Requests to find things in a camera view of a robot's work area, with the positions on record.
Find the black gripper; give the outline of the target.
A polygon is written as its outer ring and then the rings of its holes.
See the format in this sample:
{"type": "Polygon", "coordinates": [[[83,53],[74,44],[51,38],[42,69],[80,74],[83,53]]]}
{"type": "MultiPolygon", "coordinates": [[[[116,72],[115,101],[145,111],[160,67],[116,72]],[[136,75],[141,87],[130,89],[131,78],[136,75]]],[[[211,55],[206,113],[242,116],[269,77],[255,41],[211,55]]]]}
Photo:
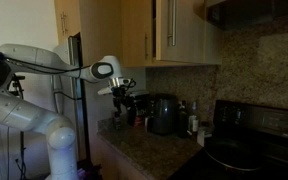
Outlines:
{"type": "Polygon", "coordinates": [[[129,83],[126,85],[122,85],[120,87],[113,89],[113,104],[116,108],[114,112],[115,121],[120,121],[121,115],[121,105],[127,107],[127,113],[130,117],[136,115],[136,104],[133,100],[131,100],[129,89],[134,88],[136,86],[136,81],[131,79],[129,83]]]}

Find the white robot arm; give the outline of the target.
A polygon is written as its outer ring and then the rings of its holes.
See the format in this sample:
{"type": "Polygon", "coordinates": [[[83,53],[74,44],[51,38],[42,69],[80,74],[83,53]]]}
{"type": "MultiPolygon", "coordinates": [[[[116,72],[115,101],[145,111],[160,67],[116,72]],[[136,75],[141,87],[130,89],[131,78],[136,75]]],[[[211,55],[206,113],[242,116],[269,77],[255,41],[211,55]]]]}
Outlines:
{"type": "Polygon", "coordinates": [[[132,81],[121,72],[119,60],[107,55],[101,60],[78,67],[64,62],[52,51],[38,47],[3,44],[0,46],[0,124],[20,131],[33,131],[46,136],[50,175],[45,180],[79,180],[76,158],[76,131],[67,117],[16,97],[7,85],[18,72],[61,75],[108,86],[100,95],[116,98],[125,95],[132,81]]]}

